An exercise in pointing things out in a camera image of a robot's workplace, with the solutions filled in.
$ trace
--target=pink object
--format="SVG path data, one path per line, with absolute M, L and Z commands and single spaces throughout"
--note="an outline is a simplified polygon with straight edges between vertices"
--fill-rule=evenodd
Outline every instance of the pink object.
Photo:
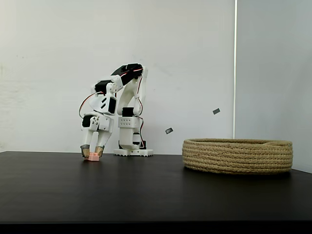
M 85 157 L 84 160 L 99 161 L 98 153 L 90 152 L 90 155 L 88 157 Z

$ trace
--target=jute rope basket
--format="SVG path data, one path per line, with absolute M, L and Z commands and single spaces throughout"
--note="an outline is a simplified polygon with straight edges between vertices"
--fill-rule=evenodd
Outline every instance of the jute rope basket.
M 227 174 L 277 174 L 293 165 L 293 143 L 279 140 L 189 139 L 182 148 L 185 167 Z

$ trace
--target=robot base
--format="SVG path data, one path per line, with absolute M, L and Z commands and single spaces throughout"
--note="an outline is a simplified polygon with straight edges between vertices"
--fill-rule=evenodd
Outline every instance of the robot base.
M 141 149 L 133 149 L 133 150 L 124 150 L 124 149 L 116 149 L 114 150 L 114 155 L 118 156 L 143 156 L 149 157 L 154 155 L 153 150 L 141 150 Z

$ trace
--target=robotic arm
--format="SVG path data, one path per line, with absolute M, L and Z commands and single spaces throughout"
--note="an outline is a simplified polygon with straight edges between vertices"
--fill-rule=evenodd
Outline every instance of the robotic arm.
M 80 117 L 83 118 L 81 126 L 83 131 L 83 142 L 80 147 L 83 157 L 88 157 L 90 155 L 90 142 L 94 132 L 98 132 L 98 141 L 95 153 L 98 153 L 99 156 L 102 155 L 105 144 L 107 143 L 113 131 L 114 120 L 109 116 L 114 116 L 116 113 L 116 93 L 124 86 L 125 90 L 120 97 L 117 113 L 122 116 L 133 117 L 136 119 L 136 121 L 134 127 L 132 127 L 132 125 L 126 127 L 127 129 L 131 129 L 130 131 L 125 131 L 125 125 L 128 125 L 128 123 L 123 125 L 120 124 L 120 122 L 124 120 L 118 120 L 118 126 L 121 128 L 120 142 L 123 143 L 123 139 L 126 138 L 127 145 L 123 146 L 130 149 L 138 148 L 138 144 L 139 146 L 145 145 L 140 134 L 141 128 L 139 127 L 139 119 L 137 117 L 143 111 L 142 103 L 145 100 L 145 84 L 147 73 L 147 69 L 145 67 L 143 68 L 140 64 L 136 63 L 123 65 L 115 70 L 108 79 L 100 80 L 95 85 L 92 85 L 92 94 L 85 99 L 79 110 L 80 112 L 86 100 L 90 99 L 89 103 L 94 111 L 91 113 L 86 113 L 84 117 L 80 115 Z M 135 98 L 135 105 L 134 107 L 128 107 L 129 102 L 133 97 Z M 133 140 L 138 140 L 138 134 L 140 136 L 139 142 L 133 142 Z

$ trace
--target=white backdrop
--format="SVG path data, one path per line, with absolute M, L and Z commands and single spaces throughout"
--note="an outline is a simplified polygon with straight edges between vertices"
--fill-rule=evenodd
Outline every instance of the white backdrop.
M 156 154 L 232 136 L 234 0 L 0 0 L 0 35 L 2 151 L 79 152 L 90 85 L 132 62 L 149 68 Z M 118 134 L 115 122 L 106 153 Z
M 293 168 L 312 173 L 310 0 L 239 0 L 236 138 L 293 142 Z

